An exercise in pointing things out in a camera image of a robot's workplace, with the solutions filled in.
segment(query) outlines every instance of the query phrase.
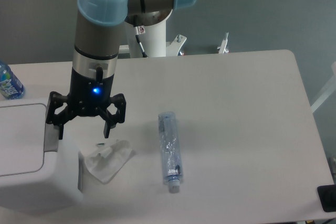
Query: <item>water bottle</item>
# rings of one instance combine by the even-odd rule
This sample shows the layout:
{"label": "water bottle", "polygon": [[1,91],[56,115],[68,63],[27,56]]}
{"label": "water bottle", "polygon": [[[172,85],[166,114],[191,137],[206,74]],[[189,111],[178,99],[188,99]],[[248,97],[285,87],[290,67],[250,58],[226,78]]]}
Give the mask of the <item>water bottle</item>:
{"label": "water bottle", "polygon": [[180,190],[183,170],[174,112],[159,114],[159,135],[163,180],[168,184],[171,193],[177,193]]}
{"label": "water bottle", "polygon": [[19,99],[25,93],[25,88],[13,74],[9,65],[0,61],[0,93],[6,99]]}

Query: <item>bottle cap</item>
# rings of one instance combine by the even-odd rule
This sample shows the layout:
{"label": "bottle cap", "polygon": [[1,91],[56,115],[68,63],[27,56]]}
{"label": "bottle cap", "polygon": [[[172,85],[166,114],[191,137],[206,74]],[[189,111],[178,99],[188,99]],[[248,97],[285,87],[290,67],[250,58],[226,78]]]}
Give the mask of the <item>bottle cap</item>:
{"label": "bottle cap", "polygon": [[180,180],[172,179],[168,181],[169,192],[172,194],[176,194],[180,191]]}

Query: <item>white table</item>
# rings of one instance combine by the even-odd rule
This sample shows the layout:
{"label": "white table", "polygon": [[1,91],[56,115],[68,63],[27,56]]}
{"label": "white table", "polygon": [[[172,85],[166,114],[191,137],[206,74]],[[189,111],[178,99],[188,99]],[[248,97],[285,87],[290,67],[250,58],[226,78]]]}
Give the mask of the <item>white table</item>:
{"label": "white table", "polygon": [[[25,99],[67,94],[71,62],[14,65]],[[119,60],[127,100],[110,138],[136,155],[107,185],[85,176],[82,205],[43,215],[0,210],[3,223],[257,224],[329,219],[316,188],[332,184],[300,73],[289,51]],[[175,111],[184,182],[162,183],[157,115]],[[100,118],[65,129],[84,155],[104,142]]]}

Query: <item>metal bracket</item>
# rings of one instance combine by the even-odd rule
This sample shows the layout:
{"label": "metal bracket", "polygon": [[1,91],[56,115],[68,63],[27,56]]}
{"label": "metal bracket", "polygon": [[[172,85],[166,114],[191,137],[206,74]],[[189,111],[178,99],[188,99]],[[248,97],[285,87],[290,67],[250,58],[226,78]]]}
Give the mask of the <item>metal bracket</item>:
{"label": "metal bracket", "polygon": [[321,105],[326,101],[326,99],[331,96],[333,92],[336,91],[336,62],[331,66],[334,75],[327,81],[323,88],[314,97],[311,111],[314,113]]}

